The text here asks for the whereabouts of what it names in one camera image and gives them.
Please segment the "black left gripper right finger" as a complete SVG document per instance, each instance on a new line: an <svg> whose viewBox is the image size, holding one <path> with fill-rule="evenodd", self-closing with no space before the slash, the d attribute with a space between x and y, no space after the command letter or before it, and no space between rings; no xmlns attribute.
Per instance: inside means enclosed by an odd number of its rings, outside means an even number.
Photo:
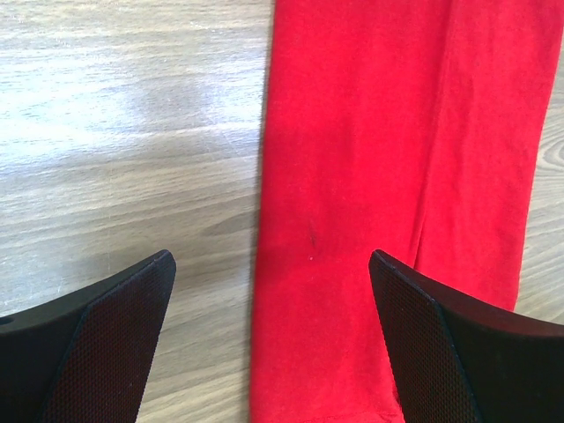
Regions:
<svg viewBox="0 0 564 423"><path fill-rule="evenodd" d="M561 422L563 327L480 301L382 250L375 305L407 422Z"/></svg>

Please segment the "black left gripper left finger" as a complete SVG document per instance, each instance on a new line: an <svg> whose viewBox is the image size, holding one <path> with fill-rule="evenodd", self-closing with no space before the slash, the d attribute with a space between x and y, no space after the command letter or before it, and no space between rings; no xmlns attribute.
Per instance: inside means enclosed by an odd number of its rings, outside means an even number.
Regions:
<svg viewBox="0 0 564 423"><path fill-rule="evenodd" d="M173 290L161 250L1 319L3 422L134 422Z"/></svg>

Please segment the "red t shirt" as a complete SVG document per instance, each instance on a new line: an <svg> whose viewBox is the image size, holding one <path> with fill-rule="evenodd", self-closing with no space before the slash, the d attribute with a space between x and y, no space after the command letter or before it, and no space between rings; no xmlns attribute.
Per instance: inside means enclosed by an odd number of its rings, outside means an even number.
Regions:
<svg viewBox="0 0 564 423"><path fill-rule="evenodd" d="M279 1L263 140L254 422L402 419L368 261L507 310L560 1Z"/></svg>

